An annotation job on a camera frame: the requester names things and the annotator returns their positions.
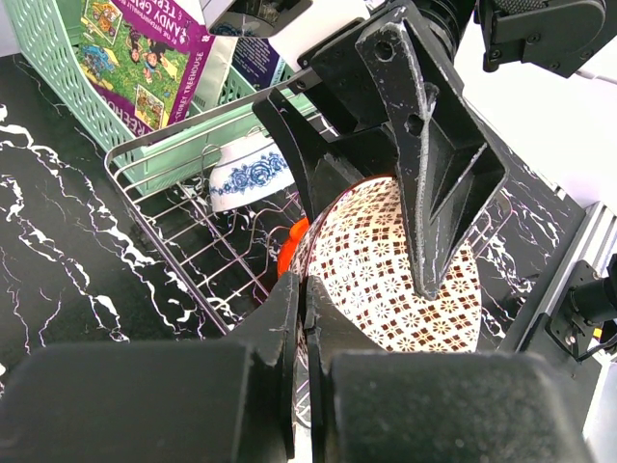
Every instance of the green plastic basket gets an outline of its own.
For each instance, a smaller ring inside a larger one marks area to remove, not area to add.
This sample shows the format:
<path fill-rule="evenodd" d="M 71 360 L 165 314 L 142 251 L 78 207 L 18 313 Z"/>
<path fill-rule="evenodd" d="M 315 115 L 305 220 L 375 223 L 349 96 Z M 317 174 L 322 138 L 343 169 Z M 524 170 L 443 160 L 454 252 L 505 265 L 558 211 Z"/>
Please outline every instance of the green plastic basket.
<path fill-rule="evenodd" d="M 121 143 L 133 140 L 135 136 L 94 90 L 75 58 L 73 46 L 80 42 L 81 37 L 81 1 L 4 1 L 22 54 L 98 144 L 109 151 Z M 225 104 L 254 92 L 255 89 L 231 68 L 219 103 Z M 189 115 L 201 111 L 199 103 L 192 102 Z M 305 113 L 312 109 L 304 96 L 292 98 L 292 103 Z M 201 161 L 188 161 L 194 159 L 196 153 L 201 152 L 205 146 L 225 145 L 260 125 L 253 114 L 242 117 L 251 112 L 251 105 L 245 105 L 211 121 L 195 125 L 160 143 L 133 150 L 118 158 L 116 162 L 122 167 L 151 157 L 151 160 L 126 170 L 124 174 L 131 183 L 139 183 L 147 177 L 153 178 L 140 184 L 138 190 L 142 195 L 158 191 L 199 172 L 203 167 Z M 211 130 L 212 127 L 234 119 L 238 119 L 238 122 Z M 215 153 L 209 156 L 206 162 L 208 165 L 215 164 L 219 156 L 220 153 Z"/>

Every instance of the countertop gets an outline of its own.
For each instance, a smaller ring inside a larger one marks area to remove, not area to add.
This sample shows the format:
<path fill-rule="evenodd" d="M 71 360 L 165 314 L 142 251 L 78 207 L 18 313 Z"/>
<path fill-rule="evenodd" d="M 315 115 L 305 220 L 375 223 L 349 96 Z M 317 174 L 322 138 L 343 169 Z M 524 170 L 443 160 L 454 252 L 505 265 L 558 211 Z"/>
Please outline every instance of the countertop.
<path fill-rule="evenodd" d="M 11 370 L 52 342 L 219 336 L 132 221 L 105 174 L 103 155 L 25 60 L 0 59 L 0 394 Z M 508 162 L 502 193 L 512 215 L 490 242 L 478 241 L 484 248 L 477 258 L 482 350 L 503 340 L 538 275 L 584 213 L 513 152 Z M 284 192 L 281 201 L 292 195 Z M 251 226 L 260 207 L 238 212 L 243 227 Z M 498 225 L 501 209 L 491 210 Z M 290 225 L 294 219 L 286 220 Z M 255 248 L 272 264 L 278 246 L 279 239 Z M 274 267 L 266 286 L 274 282 Z M 220 290 L 210 289 L 213 296 Z M 249 299 L 221 313 L 230 328 L 258 307 L 259 297 Z"/>

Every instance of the screw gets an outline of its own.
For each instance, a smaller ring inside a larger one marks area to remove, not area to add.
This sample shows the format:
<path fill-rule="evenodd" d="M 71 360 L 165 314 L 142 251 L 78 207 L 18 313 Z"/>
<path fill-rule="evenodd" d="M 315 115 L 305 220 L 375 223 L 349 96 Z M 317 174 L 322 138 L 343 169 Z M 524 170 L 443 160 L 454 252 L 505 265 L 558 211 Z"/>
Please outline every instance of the screw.
<path fill-rule="evenodd" d="M 527 37 L 527 43 L 536 43 L 540 41 L 540 34 L 531 34 Z"/>

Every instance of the brown and white patterned plate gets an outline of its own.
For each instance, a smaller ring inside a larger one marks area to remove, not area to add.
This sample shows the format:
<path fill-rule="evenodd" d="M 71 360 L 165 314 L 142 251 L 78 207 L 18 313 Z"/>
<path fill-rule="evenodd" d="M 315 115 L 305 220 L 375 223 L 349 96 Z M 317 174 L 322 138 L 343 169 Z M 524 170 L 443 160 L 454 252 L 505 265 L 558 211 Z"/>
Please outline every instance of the brown and white patterned plate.
<path fill-rule="evenodd" d="M 320 277 L 338 309 L 388 351 L 476 348 L 482 308 L 471 247 L 454 257 L 437 300 L 416 296 L 393 177 L 343 193 L 311 225 L 290 270 Z"/>

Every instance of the bowl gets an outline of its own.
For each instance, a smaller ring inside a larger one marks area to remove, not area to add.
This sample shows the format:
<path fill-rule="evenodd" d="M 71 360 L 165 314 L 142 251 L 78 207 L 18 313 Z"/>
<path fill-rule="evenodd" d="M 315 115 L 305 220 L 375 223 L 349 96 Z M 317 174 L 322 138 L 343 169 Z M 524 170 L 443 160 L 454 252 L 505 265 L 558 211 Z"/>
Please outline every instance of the bowl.
<path fill-rule="evenodd" d="M 293 184 L 281 151 L 261 132 L 221 147 L 221 159 L 209 179 L 214 212 L 254 203 Z"/>

